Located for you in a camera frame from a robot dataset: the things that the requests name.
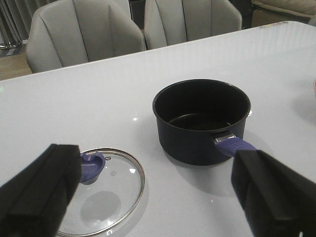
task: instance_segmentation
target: metal rim of lid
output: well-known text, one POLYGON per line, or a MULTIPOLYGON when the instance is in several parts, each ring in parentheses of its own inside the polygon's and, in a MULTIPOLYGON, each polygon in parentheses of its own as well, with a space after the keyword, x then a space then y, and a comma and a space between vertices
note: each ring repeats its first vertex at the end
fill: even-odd
POLYGON ((65 233, 65 232, 58 231, 57 234, 60 235, 60 236, 64 236, 64 237, 86 237, 86 236, 96 235, 96 234, 99 234, 101 232, 109 230, 110 228, 116 226, 122 220, 124 220, 127 216, 129 216, 131 214, 131 212, 135 209, 135 207, 139 203, 140 198, 141 198, 141 196, 142 196, 142 194, 144 192, 144 187, 145 187, 145 173, 144 173, 144 169, 143 169, 142 165, 139 163, 139 161, 134 156, 132 156, 131 154, 129 154, 129 153, 125 152, 125 151, 122 151, 122 150, 119 150, 119 149, 115 149, 115 148, 96 148, 96 149, 84 151, 84 153, 86 153, 87 155, 90 155, 90 154, 93 154, 93 153, 96 153, 96 152, 122 156, 122 157, 128 159, 130 162, 132 162, 137 167, 137 169, 139 170, 139 176, 140 176, 140 179, 141 179, 141 186, 140 186, 140 190, 139 190, 139 193, 137 195, 137 198, 136 198, 135 202, 133 203, 133 205, 131 206, 131 208, 121 218, 119 218, 116 222, 114 222, 113 224, 111 224, 110 226, 108 226, 106 228, 103 228, 101 230, 94 231, 94 232, 91 232, 91 233, 87 233, 87 234, 68 234, 68 233, 65 233))

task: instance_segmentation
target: saucepan handle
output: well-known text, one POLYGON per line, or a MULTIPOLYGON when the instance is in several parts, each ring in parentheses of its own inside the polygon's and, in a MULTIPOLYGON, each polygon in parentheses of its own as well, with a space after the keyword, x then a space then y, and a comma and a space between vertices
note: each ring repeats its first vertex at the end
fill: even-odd
POLYGON ((257 150, 250 143, 236 137, 229 131, 216 133, 213 137, 216 149, 229 157, 234 157, 239 150, 257 150))

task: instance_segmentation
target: chair backrest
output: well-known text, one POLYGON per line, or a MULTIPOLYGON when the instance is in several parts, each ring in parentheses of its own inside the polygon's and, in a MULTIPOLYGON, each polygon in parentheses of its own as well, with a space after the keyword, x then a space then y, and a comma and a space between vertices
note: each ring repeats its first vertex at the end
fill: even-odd
POLYGON ((58 0, 34 13, 26 55, 42 72, 143 50, 141 30, 114 1, 58 0))
POLYGON ((240 12, 228 0, 146 0, 149 49, 241 29, 240 12))

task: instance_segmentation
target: glass lid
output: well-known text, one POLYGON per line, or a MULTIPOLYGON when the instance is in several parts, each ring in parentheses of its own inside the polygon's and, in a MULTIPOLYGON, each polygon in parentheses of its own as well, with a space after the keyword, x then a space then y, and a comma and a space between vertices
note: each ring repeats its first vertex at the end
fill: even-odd
POLYGON ((84 153, 101 153, 106 163, 94 183, 79 183, 57 233, 59 236, 91 236, 114 227, 133 211, 144 190, 143 168, 130 154, 113 148, 84 153))

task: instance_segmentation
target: table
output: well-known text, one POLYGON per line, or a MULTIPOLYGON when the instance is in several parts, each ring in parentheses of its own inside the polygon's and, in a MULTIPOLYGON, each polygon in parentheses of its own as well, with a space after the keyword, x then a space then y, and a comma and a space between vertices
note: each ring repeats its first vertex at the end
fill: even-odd
POLYGON ((251 237, 230 184, 233 159, 191 166, 166 157, 152 100, 207 78, 245 91, 244 139, 316 182, 316 28, 284 22, 0 81, 0 184, 51 143, 134 155, 146 175, 136 212, 100 236, 251 237))

